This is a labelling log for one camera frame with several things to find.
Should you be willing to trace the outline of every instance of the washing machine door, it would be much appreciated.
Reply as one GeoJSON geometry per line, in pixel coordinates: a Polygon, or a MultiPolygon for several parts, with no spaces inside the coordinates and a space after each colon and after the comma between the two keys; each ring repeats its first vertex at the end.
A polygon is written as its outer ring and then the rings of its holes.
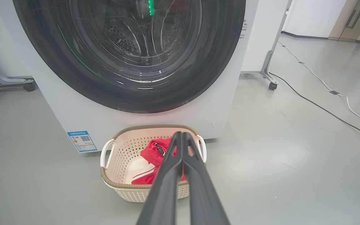
{"type": "Polygon", "coordinates": [[[237,45],[245,0],[14,0],[34,48],[107,107],[156,113],[203,93],[237,45]]]}

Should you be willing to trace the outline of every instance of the metal stand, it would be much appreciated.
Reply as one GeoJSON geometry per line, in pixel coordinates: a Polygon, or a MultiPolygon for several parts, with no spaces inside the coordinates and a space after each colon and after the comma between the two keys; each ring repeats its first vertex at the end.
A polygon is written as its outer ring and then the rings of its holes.
{"type": "Polygon", "coordinates": [[[272,55],[273,55],[273,51],[270,50],[267,52],[266,54],[266,58],[265,58],[265,62],[263,64],[263,68],[262,68],[262,71],[260,71],[260,74],[268,79],[270,81],[270,84],[269,84],[269,89],[270,90],[274,90],[277,88],[277,84],[279,83],[278,81],[276,81],[270,74],[269,74],[269,64],[270,64],[270,60],[272,58],[272,55]]]}
{"type": "Polygon", "coordinates": [[[33,83],[34,80],[31,80],[31,79],[12,79],[12,78],[8,78],[1,70],[0,70],[0,83],[1,85],[8,85],[8,84],[25,84],[24,85],[24,88],[27,90],[27,91],[33,91],[33,89],[31,89],[31,87],[29,87],[29,85],[33,86],[33,83]]]}
{"type": "Polygon", "coordinates": [[[270,90],[274,90],[277,88],[277,84],[279,84],[279,82],[274,79],[270,74],[269,74],[269,66],[270,66],[270,60],[272,59],[272,55],[273,55],[273,52],[274,52],[274,49],[276,48],[276,44],[277,44],[277,41],[279,40],[279,37],[280,37],[280,33],[283,29],[283,26],[284,26],[284,23],[286,21],[286,17],[287,17],[287,12],[289,11],[290,9],[290,6],[291,6],[291,3],[292,3],[293,0],[288,0],[288,3],[287,3],[287,7],[286,7],[286,11],[284,12],[284,16],[283,16],[283,19],[281,21],[281,24],[280,24],[280,27],[279,27],[279,30],[277,31],[277,36],[276,36],[276,39],[274,40],[274,43],[273,43],[273,47],[270,51],[267,52],[266,54],[266,58],[265,58],[265,62],[263,64],[263,68],[262,70],[260,71],[260,74],[268,79],[270,81],[270,84],[269,84],[269,89],[270,90]]]}

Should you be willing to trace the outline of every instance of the cable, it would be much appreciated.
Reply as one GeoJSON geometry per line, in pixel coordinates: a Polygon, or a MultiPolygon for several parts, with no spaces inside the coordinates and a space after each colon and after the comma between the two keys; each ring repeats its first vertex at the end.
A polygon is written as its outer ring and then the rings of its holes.
{"type": "MultiPolygon", "coordinates": [[[[311,71],[311,73],[312,73],[315,77],[317,77],[317,78],[326,86],[326,88],[327,88],[329,91],[333,91],[332,89],[330,89],[330,88],[327,86],[327,84],[326,84],[320,77],[316,76],[316,74],[313,72],[313,70],[312,70],[310,67],[308,67],[307,65],[305,65],[305,63],[303,63],[290,49],[288,49],[288,47],[286,47],[283,43],[281,43],[281,41],[278,41],[278,42],[282,45],[282,47],[286,48],[294,57],[296,57],[297,60],[298,60],[298,62],[299,62],[300,64],[302,64],[302,65],[304,65],[306,68],[308,68],[308,69],[311,71]]],[[[348,108],[350,109],[350,111],[351,111],[353,114],[355,114],[356,116],[358,116],[358,117],[360,118],[360,115],[358,115],[356,112],[354,112],[353,109],[351,108],[350,103],[349,103],[349,100],[348,100],[348,97],[345,96],[345,95],[341,95],[341,94],[337,94],[337,95],[340,96],[340,97],[345,97],[345,98],[347,98],[348,108]]]]}
{"type": "Polygon", "coordinates": [[[304,98],[305,100],[311,102],[312,104],[316,105],[317,107],[323,109],[324,111],[328,112],[328,113],[331,114],[333,117],[336,117],[337,119],[339,119],[340,121],[344,122],[345,124],[350,125],[351,127],[353,127],[353,128],[355,128],[355,129],[357,129],[358,131],[360,131],[360,129],[359,129],[358,127],[356,127],[356,126],[354,126],[354,125],[352,125],[352,124],[349,124],[348,122],[344,121],[344,120],[341,119],[340,117],[337,117],[336,115],[334,115],[333,113],[331,113],[329,110],[321,107],[320,105],[314,103],[313,101],[311,101],[311,100],[305,98],[304,96],[302,96],[301,94],[299,94],[299,93],[298,93],[296,90],[294,90],[294,88],[293,88],[286,80],[284,80],[283,78],[281,78],[281,77],[279,77],[279,76],[277,76],[277,75],[275,75],[275,74],[273,74],[273,73],[271,73],[271,72],[269,72],[269,73],[270,73],[271,75],[274,75],[274,76],[280,78],[281,80],[283,80],[283,81],[284,81],[295,93],[297,93],[297,95],[299,95],[300,97],[302,97],[302,98],[304,98]]]}

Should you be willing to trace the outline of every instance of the white cable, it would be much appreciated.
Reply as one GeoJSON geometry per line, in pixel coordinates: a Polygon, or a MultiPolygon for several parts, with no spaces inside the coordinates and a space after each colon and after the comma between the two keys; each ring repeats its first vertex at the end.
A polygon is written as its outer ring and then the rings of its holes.
{"type": "MultiPolygon", "coordinates": [[[[288,49],[288,47],[286,47],[283,43],[281,43],[281,41],[278,41],[278,42],[279,42],[284,48],[286,48],[295,58],[297,58],[297,60],[298,60],[299,63],[301,63],[302,65],[304,65],[306,68],[308,68],[308,69],[311,71],[311,73],[312,73],[315,77],[317,77],[317,78],[326,86],[326,88],[327,88],[329,91],[333,91],[332,89],[330,89],[330,88],[327,86],[327,84],[326,84],[320,77],[316,76],[316,74],[313,72],[313,70],[312,70],[310,67],[308,67],[307,65],[305,65],[305,63],[303,63],[290,49],[288,49]]],[[[345,95],[341,95],[341,94],[337,94],[337,95],[338,95],[338,96],[341,96],[341,97],[347,98],[348,108],[350,109],[350,111],[351,111],[353,114],[355,114],[356,116],[358,116],[358,117],[360,118],[360,115],[358,115],[356,112],[354,112],[353,109],[351,108],[350,103],[349,103],[349,100],[348,100],[348,97],[345,96],[345,95]]]]}

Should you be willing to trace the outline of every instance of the blue label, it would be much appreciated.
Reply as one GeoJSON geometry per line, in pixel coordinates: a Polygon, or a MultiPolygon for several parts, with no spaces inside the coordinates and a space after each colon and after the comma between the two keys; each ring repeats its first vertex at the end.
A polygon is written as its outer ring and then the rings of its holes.
{"type": "Polygon", "coordinates": [[[67,135],[79,152],[97,151],[87,131],[68,132],[67,135]]]}

